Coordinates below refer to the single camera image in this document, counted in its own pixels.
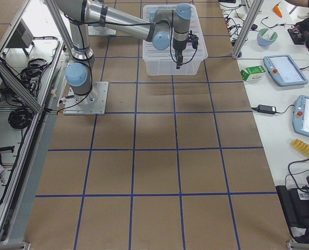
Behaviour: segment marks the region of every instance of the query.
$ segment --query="metal base plate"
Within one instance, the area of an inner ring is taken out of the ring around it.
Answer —
[[[65,115],[104,115],[105,108],[106,108],[106,100],[107,100],[107,93],[108,93],[108,82],[95,82],[93,84],[93,88],[99,94],[98,97],[94,100],[93,103],[88,105],[76,105],[71,107],[72,105],[76,104],[75,99],[67,99],[65,109],[63,113]],[[73,95],[73,91],[70,88],[68,95]]]
[[[116,30],[109,29],[106,27],[92,27],[88,26],[88,35],[89,36],[115,36],[117,34]]]

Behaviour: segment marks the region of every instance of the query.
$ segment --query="white storage box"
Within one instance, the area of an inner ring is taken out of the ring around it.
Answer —
[[[176,5],[146,5],[143,7],[143,18],[149,20],[150,12],[155,12],[157,9],[175,9]],[[149,76],[162,75],[193,75],[197,73],[201,62],[208,57],[207,48],[205,47],[204,37],[201,30],[201,24],[198,20],[196,7],[191,5],[191,20],[190,29],[193,34],[199,38],[199,45],[193,60],[180,69],[176,69],[176,63],[172,60],[170,55],[170,48],[159,51],[150,42],[143,41],[143,60],[146,64],[146,70]],[[193,56],[195,50],[191,43],[187,44],[183,51],[184,63],[189,61]],[[172,55],[174,58],[174,49],[172,47]]]

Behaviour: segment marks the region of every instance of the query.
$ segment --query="yellow spiral tube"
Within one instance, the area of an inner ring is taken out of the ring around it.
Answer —
[[[292,142],[292,146],[299,150],[301,153],[304,153],[305,155],[307,155],[309,157],[309,145],[304,143],[303,141],[300,141],[298,139],[295,139]]]

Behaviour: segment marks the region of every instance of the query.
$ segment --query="emergency stop button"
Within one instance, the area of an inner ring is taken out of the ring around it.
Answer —
[[[298,117],[302,117],[303,114],[304,113],[302,113],[302,111],[298,111],[297,113],[295,113],[295,115],[298,116]]]

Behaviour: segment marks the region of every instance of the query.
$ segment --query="white label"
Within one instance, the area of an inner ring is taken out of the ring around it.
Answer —
[[[302,191],[300,191],[300,190],[297,190],[297,191],[298,191],[298,195],[299,195],[299,199],[300,199],[300,200],[302,200],[302,201],[309,201],[309,194],[304,193],[304,192],[302,192]]]

